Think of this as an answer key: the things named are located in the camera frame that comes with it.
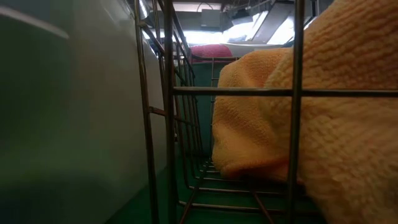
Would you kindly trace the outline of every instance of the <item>green floor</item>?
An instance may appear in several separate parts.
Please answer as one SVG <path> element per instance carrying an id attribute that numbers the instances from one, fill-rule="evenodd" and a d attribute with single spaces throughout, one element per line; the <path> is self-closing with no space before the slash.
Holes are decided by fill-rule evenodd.
<path id="1" fill-rule="evenodd" d="M 188 179 L 190 185 L 196 184 L 196 179 L 188 171 Z M 207 177 L 220 178 L 219 174 L 208 174 Z M 177 184 L 179 199 L 187 201 L 192 190 L 188 190 L 184 186 L 182 174 L 182 160 L 177 161 Z M 224 182 L 216 182 L 206 180 L 200 187 L 211 187 L 219 189 L 241 189 L 247 190 L 246 184 L 230 184 Z M 285 185 L 283 184 L 264 184 L 262 190 L 283 191 Z M 160 223 L 167 223 L 167 174 L 163 170 L 157 176 L 157 191 L 159 197 L 159 218 Z M 281 197 L 261 197 L 264 206 L 268 209 L 284 209 L 285 199 Z M 207 203 L 213 205 L 229 205 L 229 206 L 244 206 L 255 207 L 258 205 L 251 194 L 220 194 L 200 192 L 196 197 L 194 203 Z M 298 210 L 316 210 L 316 207 L 308 199 L 303 198 L 297 202 Z M 177 217 L 181 217 L 183 207 L 177 205 Z M 275 223 L 285 223 L 285 219 L 281 215 L 272 215 Z M 131 201 L 123 207 L 118 213 L 112 217 L 107 224 L 125 224 L 125 223 L 151 223 L 150 222 L 150 205 L 149 205 L 149 189 L 145 187 L 142 189 Z M 268 223 L 264 215 L 260 213 L 242 213 L 242 212 L 222 212 L 204 209 L 191 209 L 186 223 Z M 322 217 L 297 217 L 296 223 L 326 223 Z"/>

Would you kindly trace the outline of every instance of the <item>wire cage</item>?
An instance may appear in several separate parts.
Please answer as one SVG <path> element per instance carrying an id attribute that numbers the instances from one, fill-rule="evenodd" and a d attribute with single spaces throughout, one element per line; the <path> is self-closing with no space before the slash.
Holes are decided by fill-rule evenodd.
<path id="1" fill-rule="evenodd" d="M 159 15 L 157 6 L 164 13 L 164 42 L 160 38 Z M 298 216 L 319 216 L 316 210 L 296 210 L 298 198 L 305 198 L 304 191 L 297 185 L 297 167 L 299 157 L 300 136 L 300 107 L 302 97 L 398 97 L 398 91 L 392 90 L 314 90 L 302 89 L 302 64 L 303 64 L 303 28 L 309 22 L 304 21 L 305 0 L 295 0 L 294 20 L 294 71 L 291 89 L 265 89 L 265 88 L 217 88 L 218 77 L 215 75 L 215 65 L 227 64 L 238 58 L 204 58 L 191 54 L 182 27 L 174 11 L 172 0 L 152 0 L 154 9 L 155 34 L 149 26 L 140 20 L 139 0 L 134 0 L 134 14 L 136 22 L 137 48 L 139 56 L 139 73 L 141 78 L 141 94 L 144 112 L 144 127 L 147 148 L 147 165 L 149 173 L 150 207 L 152 223 L 159 223 L 159 208 L 156 189 L 156 175 L 154 169 L 154 153 L 152 143 L 152 130 L 150 114 L 165 116 L 167 128 L 167 180 L 168 180 L 168 223 L 185 223 L 192 209 L 206 208 L 210 210 L 223 210 L 243 213 L 261 213 L 267 223 L 275 223 L 273 215 L 282 215 L 287 223 L 295 223 Z M 315 3 L 313 1 L 313 16 L 315 16 Z M 148 36 L 157 49 L 159 59 L 162 93 L 164 97 L 164 110 L 151 107 L 148 100 L 146 65 L 142 44 L 142 31 Z M 211 63 L 211 86 L 195 86 L 195 73 L 192 66 L 193 58 Z M 292 97 L 291 127 L 290 127 L 290 154 L 288 181 L 284 189 L 267 190 L 256 186 L 251 180 L 227 180 L 220 177 L 214 169 L 211 159 L 205 155 L 201 136 L 201 126 L 198 114 L 198 95 L 211 96 L 211 114 L 216 95 L 223 96 L 289 96 Z M 183 184 L 190 191 L 187 201 L 180 200 L 177 190 L 176 178 L 176 148 L 182 155 Z M 211 188 L 202 187 L 202 183 L 220 182 L 226 186 L 244 185 L 246 189 L 234 187 Z M 200 192 L 213 192 L 220 194 L 251 195 L 258 207 L 226 206 L 218 204 L 194 203 Z M 267 197 L 285 198 L 287 206 L 284 209 L 267 208 L 261 195 Z M 180 217 L 177 217 L 177 206 L 183 207 Z"/>

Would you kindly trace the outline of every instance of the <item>white wall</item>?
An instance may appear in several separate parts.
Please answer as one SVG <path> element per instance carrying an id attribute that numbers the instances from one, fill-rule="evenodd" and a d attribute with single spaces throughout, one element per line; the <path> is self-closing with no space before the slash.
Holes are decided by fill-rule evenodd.
<path id="1" fill-rule="evenodd" d="M 6 4 L 47 19 L 68 39 L 0 16 L 1 24 L 21 25 L 10 37 L 15 43 L 1 43 L 18 50 L 15 57 L 2 52 L 8 56 L 0 68 L 1 93 L 17 99 L 27 92 L 18 104 L 2 104 L 0 122 L 7 125 L 1 131 L 9 135 L 1 146 L 0 222 L 103 223 L 147 183 L 134 21 L 123 0 L 46 1 Z M 144 47 L 150 104 L 163 108 L 158 61 Z M 13 130 L 22 118 L 24 135 Z M 165 167 L 165 122 L 151 118 L 159 171 Z"/>

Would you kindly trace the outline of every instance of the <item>metal bar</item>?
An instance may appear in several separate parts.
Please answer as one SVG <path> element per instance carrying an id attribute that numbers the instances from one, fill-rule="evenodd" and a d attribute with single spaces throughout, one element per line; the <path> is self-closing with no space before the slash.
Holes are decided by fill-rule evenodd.
<path id="1" fill-rule="evenodd" d="M 164 0 L 157 0 L 157 3 L 159 4 L 160 10 L 161 10 L 162 12 L 165 11 L 163 1 L 164 1 Z"/>
<path id="2" fill-rule="evenodd" d="M 150 113 L 153 113 L 153 114 L 161 115 L 161 116 L 166 116 L 166 112 L 165 112 L 164 110 L 159 109 L 159 108 L 155 108 L 155 107 L 153 107 L 153 106 L 150 106 L 150 107 L 149 107 L 149 112 L 150 112 Z M 177 115 L 176 115 L 176 116 L 174 116 L 174 119 L 175 119 L 176 121 L 183 122 L 183 123 L 189 124 L 189 125 L 191 125 L 191 126 L 195 126 L 195 125 L 192 124 L 191 122 L 189 122 L 189 121 L 187 121 L 187 120 L 185 120 L 185 119 L 182 119 L 180 116 L 177 116 Z"/>
<path id="3" fill-rule="evenodd" d="M 176 48 L 176 53 L 177 53 L 177 65 L 178 65 L 178 70 L 179 73 L 181 74 L 181 61 L 180 61 L 180 50 L 178 48 Z M 184 68 L 184 77 L 185 79 L 183 79 L 182 77 L 180 78 L 180 84 L 182 84 L 182 80 L 184 80 L 185 85 L 188 85 L 188 83 L 185 81 L 187 80 L 187 76 L 185 75 L 185 71 L 186 69 Z M 188 113 L 187 113 L 187 107 L 186 107 L 186 103 L 185 103 L 185 97 L 182 96 L 182 106 L 183 106 L 183 112 L 184 112 L 184 118 L 186 120 L 188 120 Z M 195 168 L 193 166 L 193 149 L 191 148 L 191 139 L 190 139 L 190 132 L 189 132 L 189 127 L 185 126 L 185 132 L 187 133 L 187 141 L 188 141 L 188 150 L 190 152 L 190 164 L 191 164 L 191 175 L 192 177 L 196 176 L 195 173 Z"/>
<path id="4" fill-rule="evenodd" d="M 233 61 L 215 61 L 214 63 L 215 64 L 224 64 L 224 65 L 227 65 L 227 64 L 231 64 Z M 192 65 L 193 64 L 195 64 L 195 65 L 208 65 L 208 64 L 211 64 L 211 62 L 192 62 Z"/>
<path id="5" fill-rule="evenodd" d="M 307 21 L 305 21 L 305 23 L 304 23 L 304 27 L 306 26 L 306 25 L 308 25 L 312 20 L 313 20 L 313 16 L 311 16 L 311 17 L 309 17 L 308 19 L 307 19 Z"/>
<path id="6" fill-rule="evenodd" d="M 135 0 L 135 22 L 139 23 L 139 0 Z M 150 197 L 150 214 L 153 224 L 159 223 L 159 206 L 157 203 L 157 189 L 156 189 L 156 173 L 155 173 L 155 162 L 154 162 L 154 145 L 152 142 L 152 127 L 150 125 L 149 116 L 149 98 L 148 98 L 148 86 L 145 68 L 144 58 L 144 46 L 142 44 L 142 32 L 139 26 L 136 27 L 137 37 L 137 52 L 139 60 L 139 77 L 141 84 L 141 100 L 142 100 L 142 114 L 144 118 L 144 131 L 145 131 L 145 142 L 146 142 L 146 153 L 147 153 L 147 168 L 148 168 L 148 182 L 149 182 L 149 197 Z"/>
<path id="7" fill-rule="evenodd" d="M 224 61 L 235 61 L 236 57 L 201 57 L 197 55 L 192 55 L 192 58 L 197 59 L 197 60 L 224 60 Z"/>
<path id="8" fill-rule="evenodd" d="M 269 221 L 270 224 L 274 224 L 273 219 L 271 218 L 271 216 L 269 215 L 267 209 L 265 208 L 264 204 L 261 202 L 259 196 L 257 195 L 257 193 L 255 191 L 253 191 L 252 188 L 250 188 L 250 192 L 253 195 L 254 199 L 256 199 L 256 202 L 259 204 L 260 206 L 260 211 L 262 212 L 263 215 L 265 215 Z"/>
<path id="9" fill-rule="evenodd" d="M 160 28 L 159 28 L 159 15 L 157 13 L 157 2 L 156 0 L 152 0 L 152 8 L 154 10 L 154 19 L 155 19 L 155 33 L 156 39 L 162 45 L 162 39 L 160 38 Z"/>
<path id="10" fill-rule="evenodd" d="M 212 178 L 212 177 L 205 177 L 204 180 L 213 180 L 213 181 L 221 181 L 221 182 L 230 182 L 230 183 L 241 183 L 241 180 L 228 180 L 228 179 L 220 179 L 220 178 Z"/>
<path id="11" fill-rule="evenodd" d="M 175 87 L 177 95 L 217 95 L 217 96 L 292 96 L 291 89 L 283 88 L 212 88 L 212 87 Z M 306 97 L 398 97 L 398 90 L 319 90 L 304 89 Z"/>
<path id="12" fill-rule="evenodd" d="M 174 76 L 174 86 L 177 86 L 177 78 Z M 181 117 L 181 112 L 180 112 L 180 105 L 178 103 L 178 96 L 174 95 L 174 102 L 175 102 L 175 112 L 177 114 L 177 117 Z M 189 189 L 189 183 L 188 183 L 188 174 L 187 174 L 187 157 L 185 154 L 185 148 L 184 148 L 184 143 L 183 143 L 183 134 L 182 134 L 182 127 L 181 123 L 176 122 L 177 125 L 177 133 L 178 133 L 178 141 L 180 143 L 180 150 L 181 150 L 181 155 L 182 155 L 182 174 L 184 178 L 184 184 L 186 188 Z"/>
<path id="13" fill-rule="evenodd" d="M 287 189 L 287 223 L 295 220 L 295 199 L 297 187 L 297 166 L 299 164 L 300 144 L 300 114 L 302 97 L 302 75 L 303 75 L 303 40 L 304 40 L 304 0 L 295 1 L 294 14 L 294 46 L 293 46 L 293 95 L 292 112 L 290 123 L 290 152 L 289 173 Z"/>
<path id="14" fill-rule="evenodd" d="M 206 175 L 206 172 L 201 174 L 199 181 L 197 182 L 196 186 L 193 188 L 193 192 L 192 192 L 190 198 L 188 199 L 188 202 L 185 204 L 184 211 L 182 213 L 182 217 L 180 220 L 180 224 L 184 224 L 185 219 L 187 218 L 189 209 L 191 208 L 193 200 L 195 199 L 195 197 L 197 196 L 197 193 L 199 192 L 199 186 L 203 182 L 203 178 L 205 177 L 205 175 Z"/>
<path id="15" fill-rule="evenodd" d="M 311 0 L 312 17 L 317 16 L 317 2 L 318 0 Z"/>
<path id="16" fill-rule="evenodd" d="M 185 79 L 186 79 L 186 81 L 187 81 L 187 84 L 188 85 L 192 85 L 192 81 L 191 81 L 191 79 L 190 79 L 190 76 L 189 76 L 189 70 L 187 69 L 187 62 L 186 61 L 183 61 L 183 67 L 184 67 L 184 77 L 185 77 Z M 187 97 L 187 101 L 188 101 L 188 114 L 189 114 L 189 121 L 191 121 L 191 122 L 193 122 L 194 123 L 194 117 L 193 117 L 193 111 L 192 111 L 192 100 L 193 98 L 192 97 Z M 195 136 L 195 129 L 191 129 L 191 131 L 192 131 L 192 143 L 193 143 L 193 150 L 195 150 L 195 152 L 196 153 L 199 153 L 199 151 L 200 151 L 200 149 L 199 148 L 197 148 L 197 146 L 198 146 L 198 144 L 197 144 L 197 139 L 196 139 L 196 136 Z M 197 169 L 199 170 L 199 163 L 198 163 L 198 159 L 197 159 L 197 156 L 195 156 L 195 159 L 196 159 L 196 167 L 197 167 Z"/>
<path id="17" fill-rule="evenodd" d="M 168 213 L 169 223 L 177 222 L 177 208 L 175 199 L 177 195 L 177 180 L 175 176 L 174 152 L 174 99 L 173 99 L 173 1 L 165 0 L 164 7 L 164 33 L 165 33 L 165 83 L 166 83 L 166 134 L 167 134 L 167 179 L 168 179 Z"/>
<path id="18" fill-rule="evenodd" d="M 250 194 L 248 190 L 233 190 L 233 189 L 214 189 L 210 187 L 200 187 L 200 191 L 211 192 L 211 193 L 226 193 L 226 194 Z M 284 192 L 257 192 L 257 194 L 265 195 L 268 197 L 284 197 L 286 194 Z"/>
<path id="19" fill-rule="evenodd" d="M 219 174 L 220 172 L 218 170 L 208 170 L 206 171 L 208 174 Z"/>
<path id="20" fill-rule="evenodd" d="M 177 35 L 176 35 L 175 33 L 174 33 L 174 37 L 175 37 L 176 40 L 178 40 L 178 37 L 177 37 Z M 193 68 L 192 68 L 192 66 L 191 66 L 191 63 L 189 62 L 188 56 L 187 56 L 187 54 L 185 53 L 185 51 L 184 51 L 184 49 L 182 48 L 182 45 L 181 45 L 181 43 L 180 43 L 179 41 L 177 41 L 177 47 L 179 47 L 179 48 L 181 49 L 181 53 L 182 53 L 182 55 L 183 55 L 183 59 L 184 59 L 184 61 L 187 63 L 189 70 L 190 70 L 190 71 L 192 72 L 192 74 L 193 74 Z"/>
<path id="21" fill-rule="evenodd" d="M 191 51 L 191 49 L 188 49 L 188 59 L 189 59 L 190 63 L 192 64 L 193 60 L 192 60 L 192 51 Z M 192 78 L 192 85 L 195 86 L 195 74 L 193 73 L 193 70 L 192 70 L 192 77 L 193 77 Z M 198 136 L 198 143 L 199 143 L 199 148 L 200 148 L 200 151 L 201 151 L 201 156 L 203 158 L 204 150 L 203 150 L 203 141 L 202 141 L 202 138 L 201 138 L 201 131 L 200 131 L 198 99 L 196 98 L 196 96 L 193 96 L 193 99 L 195 100 L 193 102 L 193 109 L 194 109 L 194 112 L 195 112 L 195 123 L 197 125 L 196 132 L 197 132 L 197 136 Z"/>
<path id="22" fill-rule="evenodd" d="M 185 79 L 181 76 L 181 71 L 175 70 L 174 72 L 175 72 L 175 74 L 177 75 L 177 77 L 180 79 L 180 81 L 181 81 L 181 86 L 182 86 L 182 85 L 188 86 L 188 85 L 187 85 L 187 82 L 185 81 Z"/>
<path id="23" fill-rule="evenodd" d="M 288 0 L 285 0 L 285 1 L 279 0 L 279 1 L 275 1 L 275 3 L 281 3 L 281 4 L 294 4 L 293 1 L 288 1 Z"/>
<path id="24" fill-rule="evenodd" d="M 317 16 L 319 16 L 321 14 L 321 10 L 319 7 L 319 0 L 317 0 Z"/>
<path id="25" fill-rule="evenodd" d="M 180 205 L 185 206 L 187 203 L 183 201 L 178 202 Z M 238 206 L 227 206 L 227 205 L 209 205 L 202 203 L 192 203 L 192 208 L 203 208 L 212 210 L 221 210 L 226 212 L 245 212 L 245 213 L 261 213 L 259 208 L 252 207 L 238 207 Z M 285 215 L 285 210 L 279 209 L 268 209 L 268 212 L 273 215 Z M 303 217 L 319 217 L 320 214 L 317 211 L 297 211 L 297 214 Z"/>
<path id="26" fill-rule="evenodd" d="M 174 18 L 175 28 L 176 28 L 176 30 L 177 30 L 177 32 L 178 32 L 178 34 L 179 34 L 179 36 L 180 36 L 180 38 L 182 40 L 182 44 L 184 45 L 185 49 L 188 50 L 189 49 L 189 45 L 188 45 L 188 42 L 187 42 L 187 40 L 186 40 L 186 38 L 184 36 L 184 32 L 182 30 L 182 26 L 180 24 L 180 20 L 178 19 L 177 13 L 175 13 L 174 8 L 173 8 L 173 18 Z"/>
<path id="27" fill-rule="evenodd" d="M 142 28 L 142 30 L 149 36 L 150 40 L 153 41 L 158 51 L 164 54 L 164 48 L 159 40 L 156 39 L 152 31 L 150 31 L 148 25 L 144 21 L 140 21 L 138 26 Z"/>
<path id="28" fill-rule="evenodd" d="M 214 87 L 214 58 L 211 59 L 211 87 Z M 210 102 L 213 102 L 213 96 L 210 96 Z M 214 112 L 214 104 L 210 105 L 210 143 L 209 150 L 213 155 L 213 112 Z"/>

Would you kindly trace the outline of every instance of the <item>terry cloth towel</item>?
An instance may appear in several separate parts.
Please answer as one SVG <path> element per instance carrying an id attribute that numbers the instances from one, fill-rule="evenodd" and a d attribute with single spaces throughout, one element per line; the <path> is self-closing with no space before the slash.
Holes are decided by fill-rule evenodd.
<path id="1" fill-rule="evenodd" d="M 305 31 L 303 88 L 397 90 L 397 12 L 396 0 L 335 0 Z M 219 87 L 291 88 L 292 52 L 248 54 Z M 290 107 L 290 97 L 218 96 L 216 168 L 286 179 Z M 298 174 L 328 223 L 398 223 L 398 100 L 303 98 Z"/>
<path id="2" fill-rule="evenodd" d="M 201 57 L 232 57 L 230 49 L 222 44 L 206 44 L 191 47 L 193 55 Z M 193 59 L 194 63 L 209 62 L 198 59 Z"/>

